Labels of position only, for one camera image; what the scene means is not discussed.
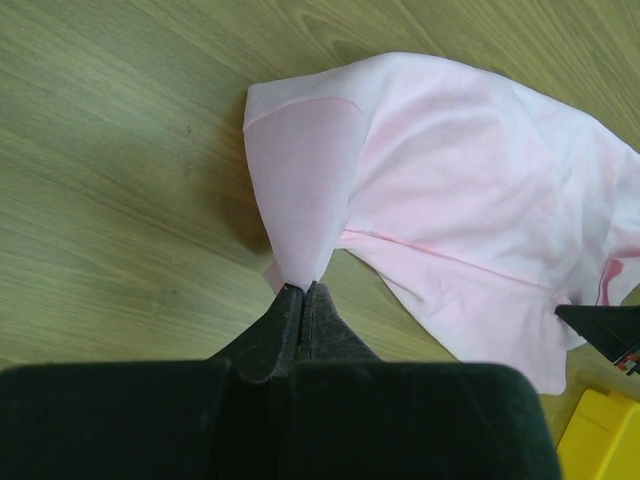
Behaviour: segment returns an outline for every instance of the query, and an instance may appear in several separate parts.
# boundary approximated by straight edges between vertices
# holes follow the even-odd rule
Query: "pink cloth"
[[[252,86],[244,129],[285,281],[347,249],[458,359],[539,392],[564,390],[581,343],[555,307],[640,281],[640,156],[507,78],[390,53]]]

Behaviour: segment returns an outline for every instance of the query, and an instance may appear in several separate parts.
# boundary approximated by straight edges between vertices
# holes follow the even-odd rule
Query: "yellow bin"
[[[586,390],[558,456],[566,480],[640,479],[640,403]]]

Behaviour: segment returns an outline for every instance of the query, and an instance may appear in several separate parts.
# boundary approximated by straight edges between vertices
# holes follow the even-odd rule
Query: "wooden table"
[[[203,358],[264,311],[252,83],[430,53],[640,150],[637,0],[3,0],[0,38],[1,367]],[[337,252],[325,282],[383,357],[451,359],[355,258]],[[640,396],[588,346],[569,376],[542,399],[556,440],[585,385]]]

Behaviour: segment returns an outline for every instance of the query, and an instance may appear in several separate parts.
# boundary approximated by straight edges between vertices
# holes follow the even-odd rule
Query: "yellow container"
[[[640,479],[640,403],[586,390],[558,456],[566,480]]]

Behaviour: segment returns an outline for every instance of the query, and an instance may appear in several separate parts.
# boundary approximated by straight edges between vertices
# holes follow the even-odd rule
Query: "wood grain surface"
[[[2,0],[0,367],[204,358],[239,334],[273,298],[247,87],[394,50],[508,76],[640,150],[638,0]],[[451,359],[353,257],[325,282],[383,357]],[[542,399],[556,440],[586,385],[640,397],[589,346],[568,368]]]

